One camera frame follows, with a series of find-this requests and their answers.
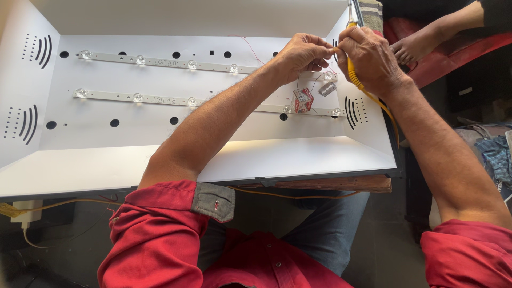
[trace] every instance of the man's left hand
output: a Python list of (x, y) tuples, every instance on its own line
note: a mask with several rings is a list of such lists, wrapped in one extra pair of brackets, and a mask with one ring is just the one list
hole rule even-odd
[(329, 64), (326, 59), (330, 59), (333, 54), (334, 47), (322, 38), (297, 33), (279, 52), (275, 60), (280, 63), (284, 73), (283, 84), (288, 84), (297, 80), (298, 75), (303, 71), (319, 72), (322, 68), (327, 68)]

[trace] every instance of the foot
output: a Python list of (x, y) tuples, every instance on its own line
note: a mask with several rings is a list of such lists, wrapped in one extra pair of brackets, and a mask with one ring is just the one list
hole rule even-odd
[(391, 45), (398, 64), (412, 64), (432, 52), (442, 40), (428, 26)]

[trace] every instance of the hand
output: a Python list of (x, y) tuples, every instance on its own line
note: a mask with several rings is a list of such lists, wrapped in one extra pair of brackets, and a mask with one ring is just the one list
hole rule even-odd
[(350, 27), (339, 34), (338, 66), (350, 82), (347, 55), (365, 89), (386, 101), (398, 88), (412, 80), (400, 70), (388, 41), (368, 28)]
[(282, 70), (284, 83), (297, 80), (303, 71), (319, 72), (327, 68), (326, 59), (334, 55), (334, 47), (322, 38), (305, 33), (297, 33), (275, 57)]

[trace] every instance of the red chair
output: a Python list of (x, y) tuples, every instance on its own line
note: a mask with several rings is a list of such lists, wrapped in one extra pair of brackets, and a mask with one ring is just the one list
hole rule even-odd
[[(406, 18), (391, 18), (384, 22), (384, 37), (389, 44), (396, 43), (423, 28)], [(457, 35), (436, 47), (420, 61), (408, 65), (409, 75), (419, 88), (445, 76), (462, 65), (512, 43), (512, 32), (497, 34), (485, 39), (470, 39)]]

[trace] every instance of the led bulb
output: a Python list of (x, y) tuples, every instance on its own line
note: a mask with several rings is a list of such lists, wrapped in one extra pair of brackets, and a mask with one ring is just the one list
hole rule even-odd
[(325, 76), (324, 76), (325, 80), (331, 80), (332, 79), (332, 75), (333, 75), (332, 72), (326, 72)]
[(87, 98), (87, 90), (82, 88), (76, 89), (76, 96), (78, 98)]
[(238, 73), (238, 65), (232, 64), (231, 68), (229, 68), (230, 72)]
[(142, 95), (140, 93), (133, 94), (133, 102), (141, 103)]
[(197, 63), (196, 63), (194, 60), (190, 60), (190, 61), (188, 62), (188, 67), (189, 67), (190, 69), (195, 69), (195, 68), (196, 68), (196, 66), (197, 66)]
[(135, 59), (135, 62), (137, 62), (137, 64), (144, 65), (146, 64), (146, 57), (139, 55), (137, 56), (137, 59)]
[(194, 97), (190, 97), (188, 99), (188, 105), (194, 107), (196, 105), (196, 99)]
[(82, 55), (82, 58), (84, 58), (84, 59), (92, 59), (93, 58), (93, 53), (89, 50), (82, 50), (82, 52), (80, 52), (80, 54)]
[(332, 116), (339, 116), (341, 113), (342, 111), (340, 108), (334, 108), (334, 110), (332, 110)]
[(290, 105), (285, 105), (283, 107), (283, 112), (284, 113), (291, 113), (291, 106)]

